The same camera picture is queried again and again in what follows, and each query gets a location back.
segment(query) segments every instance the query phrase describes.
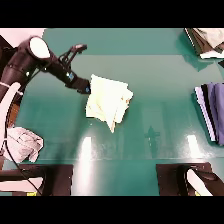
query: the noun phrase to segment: crumpled cloth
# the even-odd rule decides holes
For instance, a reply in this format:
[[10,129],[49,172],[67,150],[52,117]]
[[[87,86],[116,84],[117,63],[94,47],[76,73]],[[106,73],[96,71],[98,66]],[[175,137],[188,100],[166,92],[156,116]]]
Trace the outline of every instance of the crumpled cloth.
[[115,122],[121,123],[133,93],[128,90],[128,84],[91,76],[91,94],[86,105],[86,117],[95,117],[106,121],[111,132],[114,132]]
[[212,48],[224,42],[224,28],[193,28]]
[[[7,145],[17,163],[21,163],[28,156],[29,161],[34,163],[37,160],[38,152],[43,148],[43,139],[22,127],[8,128]],[[5,144],[3,149],[4,157],[12,161]]]

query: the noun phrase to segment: green table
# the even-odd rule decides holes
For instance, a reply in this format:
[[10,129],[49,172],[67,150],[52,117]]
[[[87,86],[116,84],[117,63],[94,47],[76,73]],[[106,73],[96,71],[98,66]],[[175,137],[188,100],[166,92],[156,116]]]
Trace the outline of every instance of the green table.
[[48,29],[44,40],[57,55],[88,44],[72,69],[127,82],[134,92],[112,134],[85,117],[87,96],[50,74],[29,84],[16,126],[44,138],[38,163],[74,164],[72,195],[158,195],[157,163],[208,161],[224,179],[224,149],[210,143],[193,94],[224,74],[217,60],[195,56],[183,29]]

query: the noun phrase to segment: brown cloth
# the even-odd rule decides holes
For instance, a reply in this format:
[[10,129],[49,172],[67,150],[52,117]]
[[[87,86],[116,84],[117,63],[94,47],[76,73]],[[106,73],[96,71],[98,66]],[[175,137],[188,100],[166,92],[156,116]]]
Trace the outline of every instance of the brown cloth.
[[212,50],[215,50],[218,53],[222,53],[222,51],[224,50],[224,44],[223,43],[221,43],[215,49],[213,49],[209,45],[209,43],[206,40],[204,40],[195,30],[192,29],[192,33],[193,33],[196,41],[198,42],[198,44],[199,44],[203,53],[206,53],[206,52],[209,52],[209,51],[212,51]]

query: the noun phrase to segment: glossy green surface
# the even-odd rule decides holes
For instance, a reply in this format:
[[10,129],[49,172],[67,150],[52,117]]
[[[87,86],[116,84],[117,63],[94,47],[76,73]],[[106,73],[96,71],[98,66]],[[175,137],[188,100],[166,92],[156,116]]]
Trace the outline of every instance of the glossy green surface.
[[210,143],[193,93],[224,74],[217,61],[195,57],[183,29],[48,29],[44,39],[57,55],[88,44],[72,69],[127,82],[134,93],[112,134],[85,117],[87,96],[50,74],[27,87],[16,125],[44,138],[38,163],[74,164],[73,195],[158,195],[155,164],[195,158],[211,161],[224,179],[223,159],[215,158],[224,148]]

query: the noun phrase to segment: green tabletop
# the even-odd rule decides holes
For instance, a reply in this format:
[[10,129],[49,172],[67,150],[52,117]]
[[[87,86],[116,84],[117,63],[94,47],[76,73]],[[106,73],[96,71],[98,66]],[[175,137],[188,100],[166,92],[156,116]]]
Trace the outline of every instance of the green tabletop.
[[52,75],[27,87],[16,126],[44,138],[37,163],[74,164],[72,195],[158,195],[156,163],[208,161],[224,179],[224,148],[210,143],[193,91],[224,74],[217,60],[195,56],[183,29],[47,29],[44,40],[56,55],[88,44],[72,69],[126,82],[134,93],[112,134],[86,118],[87,96]]

